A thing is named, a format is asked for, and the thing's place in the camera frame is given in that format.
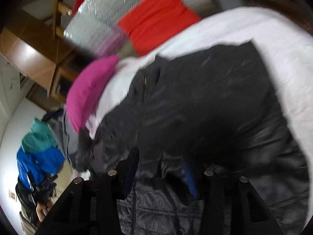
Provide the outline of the black quilted puffer jacket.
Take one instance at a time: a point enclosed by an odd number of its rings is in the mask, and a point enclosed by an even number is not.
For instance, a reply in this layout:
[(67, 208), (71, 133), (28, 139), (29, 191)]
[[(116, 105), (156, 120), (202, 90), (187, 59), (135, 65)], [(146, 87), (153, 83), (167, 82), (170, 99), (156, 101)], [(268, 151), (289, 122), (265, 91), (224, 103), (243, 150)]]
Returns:
[(80, 137), (78, 169), (100, 176), (139, 150), (132, 190), (118, 200), (124, 234), (198, 234), (204, 203), (181, 164), (246, 177), (284, 234), (300, 234), (309, 204), (306, 158), (251, 42), (218, 45), (139, 70), (124, 100)]

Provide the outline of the red square cushion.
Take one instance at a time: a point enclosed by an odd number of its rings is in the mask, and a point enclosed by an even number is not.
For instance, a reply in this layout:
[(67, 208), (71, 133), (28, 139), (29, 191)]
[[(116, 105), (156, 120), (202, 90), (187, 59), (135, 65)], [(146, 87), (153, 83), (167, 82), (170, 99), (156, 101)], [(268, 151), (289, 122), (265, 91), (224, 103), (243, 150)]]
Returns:
[(142, 0), (117, 25), (144, 56), (200, 20), (182, 0)]

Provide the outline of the teal garment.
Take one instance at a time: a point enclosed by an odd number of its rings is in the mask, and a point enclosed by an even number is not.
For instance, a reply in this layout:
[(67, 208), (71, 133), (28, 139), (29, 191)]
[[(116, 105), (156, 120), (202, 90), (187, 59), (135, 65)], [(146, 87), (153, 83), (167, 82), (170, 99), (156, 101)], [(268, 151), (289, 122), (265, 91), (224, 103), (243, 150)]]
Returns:
[(21, 147), (25, 153), (43, 152), (50, 147), (57, 148), (58, 144), (47, 122), (35, 118), (30, 131), (23, 137)]

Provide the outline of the blue jacket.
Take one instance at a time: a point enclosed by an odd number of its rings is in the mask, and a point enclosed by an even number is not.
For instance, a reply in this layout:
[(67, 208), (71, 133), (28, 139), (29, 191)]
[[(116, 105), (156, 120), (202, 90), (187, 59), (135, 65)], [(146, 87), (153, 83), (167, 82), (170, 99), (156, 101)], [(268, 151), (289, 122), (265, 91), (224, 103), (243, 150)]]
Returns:
[(64, 164), (65, 158), (59, 149), (50, 147), (42, 152), (25, 153), (20, 147), (17, 154), (17, 168), (21, 183), (31, 190), (27, 173), (31, 172), (36, 185), (41, 183), (49, 174), (57, 174)]

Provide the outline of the wooden curved pillar cabinet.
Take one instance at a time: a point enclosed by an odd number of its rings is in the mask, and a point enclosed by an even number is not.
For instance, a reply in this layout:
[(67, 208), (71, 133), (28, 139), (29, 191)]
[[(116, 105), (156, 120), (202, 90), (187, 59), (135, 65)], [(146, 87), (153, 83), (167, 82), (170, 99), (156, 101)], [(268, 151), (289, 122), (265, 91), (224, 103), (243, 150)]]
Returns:
[(1, 32), (1, 54), (23, 75), (61, 102), (78, 74), (91, 62), (52, 29), (23, 10), (16, 10)]

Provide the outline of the white embossed bed blanket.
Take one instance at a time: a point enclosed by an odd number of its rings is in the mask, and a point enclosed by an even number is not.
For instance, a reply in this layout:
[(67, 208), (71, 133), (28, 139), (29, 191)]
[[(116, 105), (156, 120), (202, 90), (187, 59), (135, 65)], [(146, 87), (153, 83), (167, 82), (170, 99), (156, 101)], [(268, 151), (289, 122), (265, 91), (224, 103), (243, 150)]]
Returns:
[(228, 10), (196, 23), (143, 57), (121, 60), (104, 92), (116, 96), (109, 112), (127, 96), (136, 73), (156, 57), (174, 60), (218, 45), (247, 42), (261, 56), (288, 128), (306, 158), (307, 222), (312, 216), (312, 36), (281, 14), (258, 7)]

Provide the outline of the magenta pillow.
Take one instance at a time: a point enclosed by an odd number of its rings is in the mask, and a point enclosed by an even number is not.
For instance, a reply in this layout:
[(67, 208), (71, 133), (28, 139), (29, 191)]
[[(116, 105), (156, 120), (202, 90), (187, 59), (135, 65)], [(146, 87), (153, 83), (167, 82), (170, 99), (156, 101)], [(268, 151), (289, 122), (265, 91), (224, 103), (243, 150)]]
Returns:
[(66, 113), (74, 132), (78, 133), (93, 113), (118, 62), (117, 55), (98, 58), (89, 63), (71, 85), (66, 98)]

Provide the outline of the silver foil insulation mat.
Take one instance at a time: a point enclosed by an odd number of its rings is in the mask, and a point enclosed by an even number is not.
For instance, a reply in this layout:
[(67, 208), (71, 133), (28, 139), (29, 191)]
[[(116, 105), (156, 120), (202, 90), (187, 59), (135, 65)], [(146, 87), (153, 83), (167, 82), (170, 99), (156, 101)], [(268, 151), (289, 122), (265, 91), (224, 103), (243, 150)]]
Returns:
[[(128, 42), (117, 22), (141, 0), (85, 0), (63, 32), (64, 39), (92, 58), (110, 55)], [(212, 0), (182, 0), (200, 16)]]

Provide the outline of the grey garment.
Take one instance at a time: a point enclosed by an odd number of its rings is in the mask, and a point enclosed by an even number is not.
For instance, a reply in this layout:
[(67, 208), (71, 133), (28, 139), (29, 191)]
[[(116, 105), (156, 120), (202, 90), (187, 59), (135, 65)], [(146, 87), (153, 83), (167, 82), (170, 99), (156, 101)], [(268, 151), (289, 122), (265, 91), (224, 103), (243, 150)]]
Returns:
[(58, 149), (69, 164), (73, 165), (75, 153), (78, 150), (78, 134), (72, 128), (65, 110), (60, 108), (53, 111), (48, 119), (48, 126), (57, 142)]

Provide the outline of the wooden stair railing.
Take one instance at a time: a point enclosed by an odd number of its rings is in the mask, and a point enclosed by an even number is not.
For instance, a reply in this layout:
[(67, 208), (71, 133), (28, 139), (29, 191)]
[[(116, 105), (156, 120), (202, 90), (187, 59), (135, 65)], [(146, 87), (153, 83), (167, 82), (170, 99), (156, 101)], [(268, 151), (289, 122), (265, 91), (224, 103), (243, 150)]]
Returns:
[(62, 16), (72, 16), (72, 9), (64, 3), (64, 0), (55, 0), (54, 11), (52, 15), (52, 38), (63, 37), (63, 28), (61, 27)]

